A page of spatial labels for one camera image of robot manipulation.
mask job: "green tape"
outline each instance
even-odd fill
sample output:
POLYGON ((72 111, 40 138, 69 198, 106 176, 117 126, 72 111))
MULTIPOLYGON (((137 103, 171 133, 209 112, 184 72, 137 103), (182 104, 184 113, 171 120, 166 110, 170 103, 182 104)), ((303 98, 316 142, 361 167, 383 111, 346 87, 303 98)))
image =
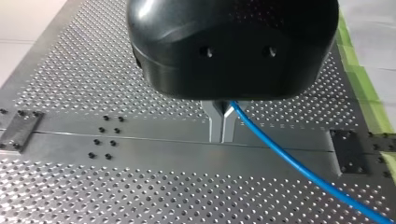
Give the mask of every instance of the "green tape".
POLYGON ((381 152, 382 157, 387 162, 387 166, 393 177, 393 182, 396 183, 396 153, 395 152, 381 152))
POLYGON ((337 30, 337 45, 352 89, 358 98, 361 112, 372 133, 394 133, 382 101, 364 67, 359 65, 358 57, 347 31, 347 25, 340 13, 337 30))

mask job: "hole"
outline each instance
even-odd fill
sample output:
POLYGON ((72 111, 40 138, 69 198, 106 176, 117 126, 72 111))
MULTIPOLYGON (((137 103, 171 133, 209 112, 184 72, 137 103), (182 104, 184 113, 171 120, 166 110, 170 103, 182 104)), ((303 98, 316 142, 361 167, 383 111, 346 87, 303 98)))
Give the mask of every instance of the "hole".
POLYGON ((213 57, 213 49, 210 47, 200 47, 199 54, 206 58, 212 58, 213 57))
POLYGON ((262 56, 265 58, 274 58, 276 56, 276 48, 266 46, 262 49, 262 56))

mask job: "bolt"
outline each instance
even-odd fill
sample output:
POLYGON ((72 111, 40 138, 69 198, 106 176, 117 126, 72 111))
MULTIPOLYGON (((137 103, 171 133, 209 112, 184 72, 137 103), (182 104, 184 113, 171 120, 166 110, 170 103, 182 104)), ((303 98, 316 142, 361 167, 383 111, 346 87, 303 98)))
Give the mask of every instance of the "bolt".
POLYGON ((14 147, 15 149, 19 149, 21 146, 18 143, 14 143, 12 144, 12 147, 14 147))
POLYGON ((346 137, 350 137, 350 136, 352 136, 353 134, 354 134, 353 131, 348 131, 348 132, 346 133, 346 137))
POLYGON ((336 135, 337 135, 337 131, 335 131, 335 130, 330 130, 330 135, 331 135, 331 136, 336 136, 336 135))
POLYGON ((373 144, 373 150, 379 150, 379 145, 378 144, 373 144))
POLYGON ((94 159, 96 157, 96 155, 93 152, 88 153, 88 157, 90 159, 94 159))
POLYGON ((390 172, 384 171, 384 172, 382 172, 382 176, 384 176, 385 178, 390 178, 390 172))
POLYGON ((33 116, 38 117, 40 116, 41 112, 38 111, 33 111, 33 116))
POLYGON ((363 173, 363 172, 364 172, 363 167, 359 167, 359 168, 358 168, 358 173, 361 174, 361 173, 363 173))
POLYGON ((110 154, 108 154, 108 153, 105 155, 105 157, 106 157, 106 159, 109 160, 109 161, 111 160, 111 158, 113 158, 113 157, 112 157, 110 154))
POLYGON ((24 116, 24 111, 23 110, 18 110, 17 113, 18 113, 19 116, 24 116))
POLYGON ((376 162, 378 162, 378 163, 384 163, 384 158, 378 157, 378 158, 376 158, 376 162))

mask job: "perforated aluminum table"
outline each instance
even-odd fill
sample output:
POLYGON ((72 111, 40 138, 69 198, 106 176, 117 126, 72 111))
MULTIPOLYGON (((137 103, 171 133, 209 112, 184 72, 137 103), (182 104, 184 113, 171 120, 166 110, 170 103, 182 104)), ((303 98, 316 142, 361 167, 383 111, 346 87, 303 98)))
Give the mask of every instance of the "perforated aluminum table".
MULTIPOLYGON (((0 155, 2 222, 371 223, 240 120, 232 143, 209 143, 200 102, 165 97, 142 78, 125 4, 68 1, 0 90, 0 134, 17 110, 45 113, 21 155, 0 155)), ((246 111, 307 167, 396 218, 396 188, 370 146, 370 174, 340 175, 328 130, 367 128, 336 46, 304 93, 246 111)))

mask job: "black plastic housing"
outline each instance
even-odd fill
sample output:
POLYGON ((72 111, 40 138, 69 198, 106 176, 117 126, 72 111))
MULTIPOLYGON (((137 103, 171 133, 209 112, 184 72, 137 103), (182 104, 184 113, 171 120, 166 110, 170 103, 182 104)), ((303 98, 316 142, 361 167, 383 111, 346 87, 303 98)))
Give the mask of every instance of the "black plastic housing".
POLYGON ((130 0, 134 54, 175 98, 274 100, 312 85, 338 24, 336 0, 130 0))

